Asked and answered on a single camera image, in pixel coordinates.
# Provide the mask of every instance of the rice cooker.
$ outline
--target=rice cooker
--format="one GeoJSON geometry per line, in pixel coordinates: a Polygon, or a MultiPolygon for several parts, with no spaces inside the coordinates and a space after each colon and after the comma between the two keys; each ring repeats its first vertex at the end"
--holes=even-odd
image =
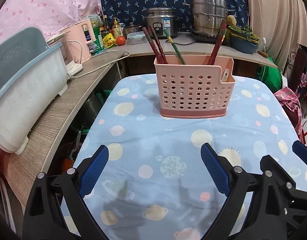
{"type": "Polygon", "coordinates": [[[179,24],[177,16],[175,15],[175,9],[154,7],[147,10],[147,29],[149,35],[153,38],[153,35],[149,29],[151,25],[159,38],[165,38],[163,30],[166,29],[171,38],[175,38],[179,34],[179,24]]]}

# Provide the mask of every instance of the stainless steel pot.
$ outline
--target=stainless steel pot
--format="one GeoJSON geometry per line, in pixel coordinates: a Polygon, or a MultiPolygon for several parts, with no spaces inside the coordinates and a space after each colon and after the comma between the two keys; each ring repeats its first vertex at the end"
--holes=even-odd
{"type": "Polygon", "coordinates": [[[137,32],[142,32],[142,26],[130,23],[129,26],[123,29],[123,36],[126,39],[129,33],[137,33],[137,32]]]}
{"type": "Polygon", "coordinates": [[[75,119],[77,119],[80,123],[83,123],[85,128],[90,128],[97,118],[101,108],[102,103],[92,92],[87,100],[83,103],[75,119]]]}
{"type": "Polygon", "coordinates": [[[175,38],[179,34],[179,24],[177,16],[175,15],[175,9],[155,7],[147,10],[147,29],[149,35],[153,38],[153,35],[149,29],[149,26],[153,26],[158,37],[166,37],[163,30],[166,29],[172,38],[175,38]]]}
{"type": "Polygon", "coordinates": [[[227,17],[225,0],[191,0],[192,31],[200,36],[218,37],[227,17]]]}

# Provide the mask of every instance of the red chopstick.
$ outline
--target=red chopstick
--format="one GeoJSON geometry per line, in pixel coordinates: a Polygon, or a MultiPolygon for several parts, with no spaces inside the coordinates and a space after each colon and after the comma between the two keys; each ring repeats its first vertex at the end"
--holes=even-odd
{"type": "Polygon", "coordinates": [[[153,37],[154,37],[154,40],[155,40],[157,46],[158,46],[158,49],[159,49],[159,51],[160,51],[162,60],[164,61],[165,64],[168,64],[167,59],[166,59],[166,56],[165,56],[165,54],[163,53],[163,49],[162,49],[162,47],[161,47],[159,38],[158,38],[158,36],[157,36],[157,34],[156,34],[156,31],[154,30],[154,28],[153,28],[151,25],[149,26],[149,28],[150,28],[150,31],[151,31],[151,33],[152,33],[152,35],[153,35],[153,37]]]}
{"type": "Polygon", "coordinates": [[[148,33],[147,28],[146,28],[146,27],[143,27],[142,30],[143,30],[143,32],[144,32],[144,35],[146,35],[147,40],[149,41],[149,44],[150,44],[150,46],[151,46],[151,48],[152,48],[152,50],[153,50],[154,55],[156,55],[158,64],[164,64],[162,58],[161,58],[160,55],[159,55],[159,52],[157,51],[156,46],[154,45],[154,43],[153,43],[153,41],[152,41],[152,38],[150,37],[150,35],[149,35],[149,33],[148,33]]]}
{"type": "Polygon", "coordinates": [[[212,53],[211,53],[211,56],[209,58],[207,65],[214,65],[215,64],[215,59],[218,55],[226,27],[227,27],[226,21],[222,20],[221,26],[220,26],[220,31],[219,31],[219,36],[218,36],[217,42],[216,42],[216,44],[215,44],[215,46],[212,50],[212,53]]]}

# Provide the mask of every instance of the green vegetables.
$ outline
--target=green vegetables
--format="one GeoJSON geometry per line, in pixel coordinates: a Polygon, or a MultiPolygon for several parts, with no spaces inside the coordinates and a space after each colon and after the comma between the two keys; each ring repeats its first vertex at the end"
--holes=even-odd
{"type": "Polygon", "coordinates": [[[247,41],[258,41],[259,38],[252,33],[252,28],[249,25],[244,27],[236,27],[236,26],[228,26],[228,28],[234,32],[242,33],[243,36],[247,39],[247,41]]]}

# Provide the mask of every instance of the yellow package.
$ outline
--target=yellow package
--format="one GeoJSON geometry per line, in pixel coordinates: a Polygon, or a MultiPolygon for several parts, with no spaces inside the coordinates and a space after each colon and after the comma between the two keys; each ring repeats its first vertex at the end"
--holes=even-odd
{"type": "Polygon", "coordinates": [[[107,45],[111,45],[111,44],[113,44],[115,42],[116,42],[116,40],[115,40],[114,36],[111,33],[107,34],[103,38],[103,43],[106,43],[107,45]]]}

